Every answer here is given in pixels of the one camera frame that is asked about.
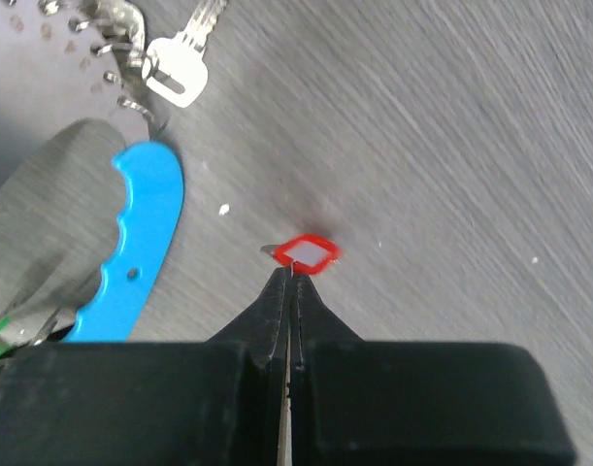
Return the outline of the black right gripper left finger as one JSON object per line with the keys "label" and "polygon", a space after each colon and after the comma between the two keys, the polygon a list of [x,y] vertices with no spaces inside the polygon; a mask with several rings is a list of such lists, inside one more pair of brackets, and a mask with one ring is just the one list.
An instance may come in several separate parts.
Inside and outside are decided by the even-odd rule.
{"label": "black right gripper left finger", "polygon": [[289,272],[208,341],[48,343],[0,374],[0,465],[281,465]]}

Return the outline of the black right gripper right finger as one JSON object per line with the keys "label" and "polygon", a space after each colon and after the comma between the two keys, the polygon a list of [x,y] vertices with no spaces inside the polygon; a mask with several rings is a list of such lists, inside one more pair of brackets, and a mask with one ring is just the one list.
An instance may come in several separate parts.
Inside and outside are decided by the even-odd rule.
{"label": "black right gripper right finger", "polygon": [[492,342],[367,341],[292,280],[296,465],[573,465],[542,366]]}

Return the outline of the red headed key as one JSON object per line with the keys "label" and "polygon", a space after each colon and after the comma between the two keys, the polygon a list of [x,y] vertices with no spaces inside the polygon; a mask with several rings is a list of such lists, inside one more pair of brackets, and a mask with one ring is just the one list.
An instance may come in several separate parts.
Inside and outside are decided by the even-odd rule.
{"label": "red headed key", "polygon": [[342,250],[332,241],[319,235],[303,234],[280,245],[265,245],[261,252],[270,255],[280,266],[293,274],[318,275],[337,262]]}

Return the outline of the metal key organizer blue handle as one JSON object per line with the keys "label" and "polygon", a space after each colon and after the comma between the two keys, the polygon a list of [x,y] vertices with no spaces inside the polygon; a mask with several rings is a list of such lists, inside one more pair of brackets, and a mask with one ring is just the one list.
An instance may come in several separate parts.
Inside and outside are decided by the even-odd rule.
{"label": "metal key organizer blue handle", "polygon": [[40,147],[89,120],[109,124],[124,148],[118,243],[96,295],[76,314],[69,343],[121,342],[160,272],[183,204],[178,157],[149,137],[148,113],[118,81],[117,53],[98,20],[72,3],[0,1],[0,188]]}

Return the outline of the loose silver key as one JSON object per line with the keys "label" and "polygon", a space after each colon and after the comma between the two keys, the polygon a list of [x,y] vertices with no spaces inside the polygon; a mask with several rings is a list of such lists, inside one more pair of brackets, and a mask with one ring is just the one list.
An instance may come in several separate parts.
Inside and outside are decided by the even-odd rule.
{"label": "loose silver key", "polygon": [[147,54],[157,59],[153,70],[143,69],[151,91],[182,109],[199,97],[209,78],[203,61],[208,38],[228,4],[228,0],[199,1],[184,29],[149,43]]}

